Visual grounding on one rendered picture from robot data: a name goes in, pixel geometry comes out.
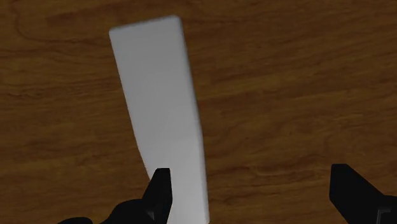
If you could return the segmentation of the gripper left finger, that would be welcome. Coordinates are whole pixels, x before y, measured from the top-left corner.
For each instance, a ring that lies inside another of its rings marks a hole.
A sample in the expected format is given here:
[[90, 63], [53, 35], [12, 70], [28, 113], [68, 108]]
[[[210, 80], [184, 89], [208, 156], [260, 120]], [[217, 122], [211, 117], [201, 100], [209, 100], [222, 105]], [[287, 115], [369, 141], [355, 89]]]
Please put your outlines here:
[[99, 224], [167, 224], [171, 207], [171, 170], [157, 168], [140, 199], [119, 203]]

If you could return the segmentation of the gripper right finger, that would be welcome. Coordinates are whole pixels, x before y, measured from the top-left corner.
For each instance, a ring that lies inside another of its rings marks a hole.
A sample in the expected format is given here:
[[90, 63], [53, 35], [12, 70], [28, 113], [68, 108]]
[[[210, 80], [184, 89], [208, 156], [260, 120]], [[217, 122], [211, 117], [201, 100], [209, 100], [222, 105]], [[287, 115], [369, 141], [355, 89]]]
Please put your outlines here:
[[385, 195], [348, 164], [332, 164], [329, 199], [348, 224], [397, 224], [397, 196]]

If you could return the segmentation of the white flat oblong block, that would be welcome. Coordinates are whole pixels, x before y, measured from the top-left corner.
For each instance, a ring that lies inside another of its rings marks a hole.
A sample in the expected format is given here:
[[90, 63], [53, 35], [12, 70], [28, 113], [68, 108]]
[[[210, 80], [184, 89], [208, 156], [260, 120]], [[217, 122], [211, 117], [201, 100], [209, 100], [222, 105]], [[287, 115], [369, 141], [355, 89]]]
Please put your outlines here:
[[168, 224], [209, 224], [204, 142], [181, 19], [121, 25], [109, 38], [146, 172], [171, 171]]

